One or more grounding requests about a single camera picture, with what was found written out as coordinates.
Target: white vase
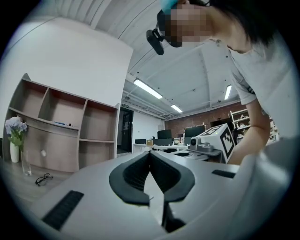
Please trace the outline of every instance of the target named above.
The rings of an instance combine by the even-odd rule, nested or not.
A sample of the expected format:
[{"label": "white vase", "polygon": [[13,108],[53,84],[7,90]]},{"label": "white vase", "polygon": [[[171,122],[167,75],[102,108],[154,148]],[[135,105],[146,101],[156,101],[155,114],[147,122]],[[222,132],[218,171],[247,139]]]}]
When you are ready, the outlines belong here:
[{"label": "white vase", "polygon": [[13,163],[19,162],[19,147],[10,142],[10,158]]}]

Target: eyeglasses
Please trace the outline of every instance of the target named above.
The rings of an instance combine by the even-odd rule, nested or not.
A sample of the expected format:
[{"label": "eyeglasses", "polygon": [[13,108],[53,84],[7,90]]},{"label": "eyeglasses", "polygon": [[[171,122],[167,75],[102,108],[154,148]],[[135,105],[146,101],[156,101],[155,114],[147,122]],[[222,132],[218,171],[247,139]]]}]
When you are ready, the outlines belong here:
[{"label": "eyeglasses", "polygon": [[53,176],[51,176],[49,173],[46,173],[43,177],[40,177],[36,180],[36,185],[40,186],[45,186],[46,182],[48,180],[52,180]]}]

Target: forearm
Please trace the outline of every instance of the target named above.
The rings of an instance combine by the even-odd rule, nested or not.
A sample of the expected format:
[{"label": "forearm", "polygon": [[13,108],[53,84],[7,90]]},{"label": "forearm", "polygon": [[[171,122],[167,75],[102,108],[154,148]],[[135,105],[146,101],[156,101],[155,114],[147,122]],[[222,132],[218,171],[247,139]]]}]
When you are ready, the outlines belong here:
[{"label": "forearm", "polygon": [[242,141],[235,146],[228,164],[240,165],[246,155],[258,153],[265,147],[270,131],[259,127],[250,127]]}]

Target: fluorescent light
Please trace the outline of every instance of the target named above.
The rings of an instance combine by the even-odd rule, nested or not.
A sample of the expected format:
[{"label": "fluorescent light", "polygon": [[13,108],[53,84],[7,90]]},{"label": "fluorescent light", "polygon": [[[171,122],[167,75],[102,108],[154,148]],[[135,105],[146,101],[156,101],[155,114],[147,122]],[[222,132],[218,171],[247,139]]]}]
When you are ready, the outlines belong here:
[{"label": "fluorescent light", "polygon": [[133,82],[136,86],[139,86],[140,88],[144,89],[145,91],[149,92],[150,94],[152,94],[153,96],[157,97],[158,99],[163,98],[163,96],[161,96],[160,94],[158,94],[157,92],[155,92],[151,87],[147,86],[146,84],[144,84],[143,82],[141,82],[138,79],[135,79]]},{"label": "fluorescent light", "polygon": [[177,112],[182,113],[182,110],[180,110],[176,105],[172,105],[172,108],[174,108]]},{"label": "fluorescent light", "polygon": [[225,94],[225,99],[224,100],[227,100],[229,98],[231,87],[232,87],[231,85],[227,86],[227,90],[226,90],[226,94]]}]

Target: white desk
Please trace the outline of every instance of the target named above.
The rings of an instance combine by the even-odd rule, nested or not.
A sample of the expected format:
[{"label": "white desk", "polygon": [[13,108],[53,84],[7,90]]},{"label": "white desk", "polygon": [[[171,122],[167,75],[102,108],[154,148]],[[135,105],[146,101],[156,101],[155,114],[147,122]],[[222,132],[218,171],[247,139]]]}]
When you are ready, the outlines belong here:
[{"label": "white desk", "polygon": [[141,151],[150,151],[152,148],[155,148],[157,150],[166,150],[166,149],[177,149],[177,151],[187,150],[188,146],[178,146],[178,145],[172,145],[172,146],[147,146],[146,144],[133,144],[133,153],[141,152]]}]

